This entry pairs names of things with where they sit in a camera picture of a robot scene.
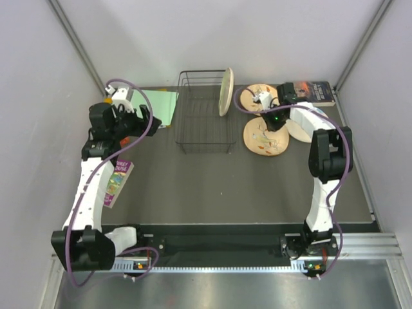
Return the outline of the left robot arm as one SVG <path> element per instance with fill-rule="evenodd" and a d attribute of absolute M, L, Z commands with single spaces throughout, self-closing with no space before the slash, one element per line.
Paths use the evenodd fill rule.
<path fill-rule="evenodd" d="M 106 188 L 126 137 L 141 141 L 156 133 L 161 121 L 150 104 L 127 111 L 125 104 L 105 102 L 89 108 L 88 139 L 81 150 L 81 176 L 70 215 L 51 245 L 67 272 L 110 270 L 115 258 L 127 250 L 139 255 L 146 240 L 137 228 L 125 226 L 103 233 L 101 216 Z"/>

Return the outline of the cream plate with sprig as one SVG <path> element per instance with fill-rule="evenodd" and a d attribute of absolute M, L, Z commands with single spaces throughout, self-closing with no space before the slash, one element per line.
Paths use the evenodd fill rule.
<path fill-rule="evenodd" d="M 234 72 L 231 68 L 227 68 L 223 74 L 220 97 L 218 102 L 219 115 L 225 116 L 229 110 L 234 89 Z"/>

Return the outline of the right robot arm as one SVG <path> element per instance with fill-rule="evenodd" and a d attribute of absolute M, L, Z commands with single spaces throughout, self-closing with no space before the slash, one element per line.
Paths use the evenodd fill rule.
<path fill-rule="evenodd" d="M 300 236 L 298 251 L 314 255 L 332 242 L 333 209 L 342 183 L 353 168 L 352 131 L 320 113 L 305 97 L 298 97 L 292 83 L 276 87 L 279 104 L 263 101 L 261 115 L 269 131 L 294 121 L 310 138 L 308 157 L 314 191 Z"/>

